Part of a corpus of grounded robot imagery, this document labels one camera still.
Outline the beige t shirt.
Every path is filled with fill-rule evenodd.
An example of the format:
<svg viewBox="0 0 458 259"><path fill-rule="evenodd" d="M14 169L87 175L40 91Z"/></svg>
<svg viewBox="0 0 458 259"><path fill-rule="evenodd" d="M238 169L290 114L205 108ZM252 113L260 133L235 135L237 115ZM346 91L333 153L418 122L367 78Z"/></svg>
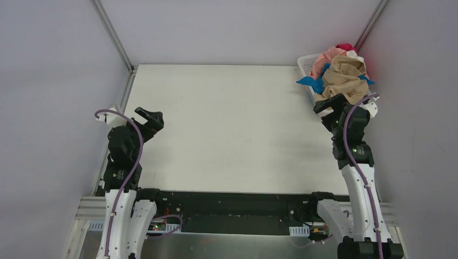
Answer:
<svg viewBox="0 0 458 259"><path fill-rule="evenodd" d="M326 100L341 93L350 104L356 104L369 91L367 80L360 78L366 72L366 64L356 58L334 57L322 76L324 91L313 93L314 100Z"/></svg>

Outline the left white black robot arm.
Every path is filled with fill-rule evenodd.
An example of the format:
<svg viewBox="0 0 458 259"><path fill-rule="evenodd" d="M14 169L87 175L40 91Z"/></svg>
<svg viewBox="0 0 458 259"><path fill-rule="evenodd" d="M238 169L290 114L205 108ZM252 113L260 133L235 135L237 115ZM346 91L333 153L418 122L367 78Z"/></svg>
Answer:
<svg viewBox="0 0 458 259"><path fill-rule="evenodd" d="M111 127L107 165L103 175L105 219L97 258L140 258L153 218L163 215L165 204L157 190L139 188L140 159L144 144L164 128L163 113L137 107L138 122L114 107L95 112L95 118Z"/></svg>

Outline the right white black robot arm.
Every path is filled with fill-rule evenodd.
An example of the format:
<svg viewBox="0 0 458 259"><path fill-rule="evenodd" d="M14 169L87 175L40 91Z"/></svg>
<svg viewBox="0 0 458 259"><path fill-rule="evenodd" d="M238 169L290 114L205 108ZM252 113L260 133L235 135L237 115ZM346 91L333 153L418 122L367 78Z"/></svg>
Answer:
<svg viewBox="0 0 458 259"><path fill-rule="evenodd" d="M324 220L338 243L338 258L404 258L403 247L392 240L382 215L375 185L374 158L363 140L364 130L376 114L371 94L350 104L343 94L316 102L314 112L331 108L321 118L332 133L333 155L348 189L351 211L344 212L332 193L314 192L306 206L313 221Z"/></svg>

